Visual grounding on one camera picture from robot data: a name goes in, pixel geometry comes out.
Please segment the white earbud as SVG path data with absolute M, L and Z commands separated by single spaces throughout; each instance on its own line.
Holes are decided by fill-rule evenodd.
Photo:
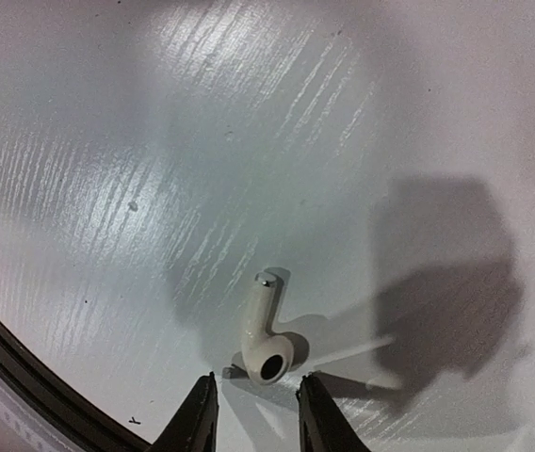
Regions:
M 278 286 L 276 275 L 267 271 L 257 273 L 242 317 L 242 363 L 250 380 L 258 385 L 275 383 L 293 363 L 293 343 L 285 335 L 271 331 L 271 310 L 277 301 Z

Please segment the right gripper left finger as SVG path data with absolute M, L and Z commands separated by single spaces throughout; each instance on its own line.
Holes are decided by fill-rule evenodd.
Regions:
M 215 374 L 198 378 L 148 452 L 213 452 L 219 416 Z

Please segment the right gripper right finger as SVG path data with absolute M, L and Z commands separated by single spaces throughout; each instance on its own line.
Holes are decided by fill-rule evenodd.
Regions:
M 316 374 L 302 378 L 297 400 L 300 451 L 370 452 Z

